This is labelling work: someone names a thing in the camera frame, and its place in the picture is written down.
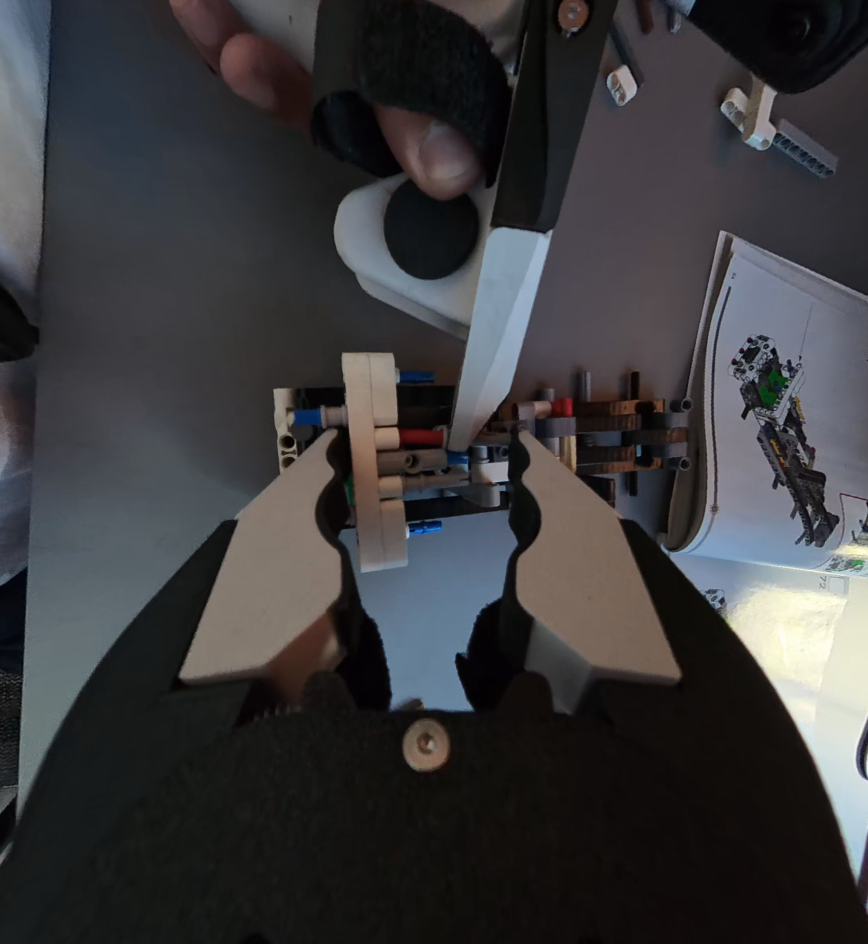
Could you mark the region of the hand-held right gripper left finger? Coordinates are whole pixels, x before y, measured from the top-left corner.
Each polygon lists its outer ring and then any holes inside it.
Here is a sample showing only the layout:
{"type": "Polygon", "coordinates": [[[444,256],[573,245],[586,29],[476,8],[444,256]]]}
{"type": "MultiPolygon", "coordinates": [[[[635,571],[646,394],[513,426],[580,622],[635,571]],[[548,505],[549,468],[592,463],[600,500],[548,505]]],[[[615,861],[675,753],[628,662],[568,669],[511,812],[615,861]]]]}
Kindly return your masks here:
{"type": "Polygon", "coordinates": [[[344,655],[330,609],[343,565],[317,520],[336,478],[325,431],[238,515],[179,671],[182,683],[262,679],[306,683],[344,655]]]}

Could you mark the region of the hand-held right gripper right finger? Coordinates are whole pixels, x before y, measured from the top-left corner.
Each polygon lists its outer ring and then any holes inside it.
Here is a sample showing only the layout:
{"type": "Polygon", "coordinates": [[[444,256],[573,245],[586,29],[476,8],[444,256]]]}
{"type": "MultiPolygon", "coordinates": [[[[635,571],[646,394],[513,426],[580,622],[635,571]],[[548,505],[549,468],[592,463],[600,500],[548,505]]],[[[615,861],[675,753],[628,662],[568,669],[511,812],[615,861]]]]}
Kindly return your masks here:
{"type": "Polygon", "coordinates": [[[562,714],[602,681],[680,682],[620,515],[527,431],[512,437],[509,473],[511,666],[543,677],[562,714]]]}

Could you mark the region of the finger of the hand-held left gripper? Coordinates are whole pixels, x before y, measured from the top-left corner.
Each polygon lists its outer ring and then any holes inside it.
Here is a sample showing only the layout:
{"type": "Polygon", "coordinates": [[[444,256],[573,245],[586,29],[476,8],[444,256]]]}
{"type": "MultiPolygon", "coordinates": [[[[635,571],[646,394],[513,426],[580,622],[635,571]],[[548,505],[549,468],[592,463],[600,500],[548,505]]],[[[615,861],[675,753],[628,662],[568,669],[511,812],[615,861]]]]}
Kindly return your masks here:
{"type": "Polygon", "coordinates": [[[449,451],[465,451],[511,390],[551,236],[551,231],[498,228],[487,239],[449,451]]]}

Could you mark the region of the black lego truck chassis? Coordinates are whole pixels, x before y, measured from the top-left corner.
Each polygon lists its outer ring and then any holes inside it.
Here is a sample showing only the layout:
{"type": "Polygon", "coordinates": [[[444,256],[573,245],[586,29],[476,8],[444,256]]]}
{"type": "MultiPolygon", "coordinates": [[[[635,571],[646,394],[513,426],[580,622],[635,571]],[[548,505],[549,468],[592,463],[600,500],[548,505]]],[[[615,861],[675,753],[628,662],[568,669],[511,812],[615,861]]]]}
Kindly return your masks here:
{"type": "Polygon", "coordinates": [[[343,362],[342,386],[275,388],[274,425],[281,469],[322,432],[342,432],[351,461],[346,527],[363,573],[406,566],[408,539],[439,531],[447,517],[507,510],[513,431],[530,433],[612,508],[618,478],[635,496],[640,473],[691,465],[693,400],[645,397],[636,371],[619,398],[594,400],[591,373],[579,372],[571,396],[546,387],[501,404],[468,445],[451,449],[456,387],[435,384],[432,372],[398,370],[392,355],[343,362]]]}

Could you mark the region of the scattered loose lego pieces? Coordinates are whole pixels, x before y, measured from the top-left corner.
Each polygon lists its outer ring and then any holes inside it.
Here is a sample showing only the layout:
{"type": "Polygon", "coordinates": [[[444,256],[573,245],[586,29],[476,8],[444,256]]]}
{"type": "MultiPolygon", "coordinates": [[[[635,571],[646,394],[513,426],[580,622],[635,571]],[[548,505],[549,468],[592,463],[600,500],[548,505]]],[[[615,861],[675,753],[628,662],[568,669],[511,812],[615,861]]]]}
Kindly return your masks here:
{"type": "MultiPolygon", "coordinates": [[[[608,70],[606,87],[614,104],[623,107],[639,91],[643,74],[617,18],[612,19],[608,36],[615,65],[608,70]]],[[[773,121],[772,107],[776,95],[772,87],[752,76],[750,92],[731,88],[721,103],[720,111],[739,131],[748,147],[756,151],[774,149],[819,179],[832,177],[838,165],[838,158],[833,153],[794,124],[786,120],[773,121]]]]}

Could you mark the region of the lego instruction booklet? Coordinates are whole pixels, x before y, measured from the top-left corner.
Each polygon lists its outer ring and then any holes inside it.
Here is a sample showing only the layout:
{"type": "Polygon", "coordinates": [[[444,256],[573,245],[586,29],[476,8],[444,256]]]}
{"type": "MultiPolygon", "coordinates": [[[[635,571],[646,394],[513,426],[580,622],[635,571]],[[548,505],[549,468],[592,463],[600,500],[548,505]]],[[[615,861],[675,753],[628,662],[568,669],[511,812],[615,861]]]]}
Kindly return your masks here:
{"type": "Polygon", "coordinates": [[[721,231],[664,548],[814,742],[850,584],[868,580],[868,296],[721,231]]]}

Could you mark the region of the person's left hand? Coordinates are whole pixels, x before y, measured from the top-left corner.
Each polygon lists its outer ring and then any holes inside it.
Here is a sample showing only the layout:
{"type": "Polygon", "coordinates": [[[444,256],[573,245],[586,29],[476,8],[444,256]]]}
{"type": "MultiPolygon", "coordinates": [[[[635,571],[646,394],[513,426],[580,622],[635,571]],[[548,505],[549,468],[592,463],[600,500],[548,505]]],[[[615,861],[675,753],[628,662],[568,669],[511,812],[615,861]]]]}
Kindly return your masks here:
{"type": "MultiPolygon", "coordinates": [[[[212,72],[244,101],[310,135],[310,75],[279,45],[254,35],[226,1],[171,1],[171,11],[212,72]]],[[[440,119],[373,106],[393,157],[418,188],[442,201],[468,192],[482,175],[475,148],[440,119]]]]}

